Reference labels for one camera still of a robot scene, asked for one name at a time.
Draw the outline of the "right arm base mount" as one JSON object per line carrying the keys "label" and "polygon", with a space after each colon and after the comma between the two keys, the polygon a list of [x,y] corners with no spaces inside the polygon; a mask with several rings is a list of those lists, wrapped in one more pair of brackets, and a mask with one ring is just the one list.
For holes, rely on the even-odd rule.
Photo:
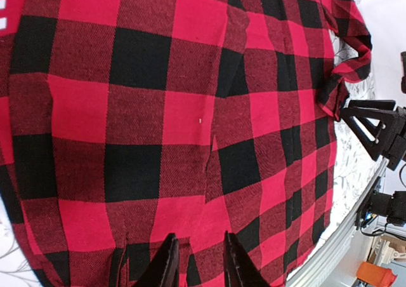
{"label": "right arm base mount", "polygon": [[[367,225],[368,214],[386,218],[383,228],[371,233],[364,233],[363,228]],[[368,194],[357,210],[355,220],[357,230],[369,237],[382,236],[387,232],[388,225],[402,227],[405,225],[405,191],[395,191],[389,195],[373,190]]]}

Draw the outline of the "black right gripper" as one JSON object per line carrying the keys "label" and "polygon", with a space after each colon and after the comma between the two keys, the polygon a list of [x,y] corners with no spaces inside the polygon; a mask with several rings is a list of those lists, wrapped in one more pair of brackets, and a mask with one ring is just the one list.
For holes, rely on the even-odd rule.
{"label": "black right gripper", "polygon": [[405,160],[405,107],[394,100],[351,100],[341,110],[341,119],[357,136],[370,158],[382,155],[395,170]]}

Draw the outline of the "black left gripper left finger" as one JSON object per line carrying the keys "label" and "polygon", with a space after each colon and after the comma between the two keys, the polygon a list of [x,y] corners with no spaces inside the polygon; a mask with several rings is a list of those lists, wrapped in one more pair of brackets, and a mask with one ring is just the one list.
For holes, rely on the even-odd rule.
{"label": "black left gripper left finger", "polygon": [[136,287],[175,287],[180,284],[180,243],[170,233],[161,244]]}

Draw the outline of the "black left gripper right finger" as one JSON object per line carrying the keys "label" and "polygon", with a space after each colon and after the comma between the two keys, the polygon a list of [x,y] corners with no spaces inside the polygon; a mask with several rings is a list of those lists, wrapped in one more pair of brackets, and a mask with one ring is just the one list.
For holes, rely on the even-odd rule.
{"label": "black left gripper right finger", "polygon": [[234,233],[225,232],[223,268],[227,287],[269,287]]}

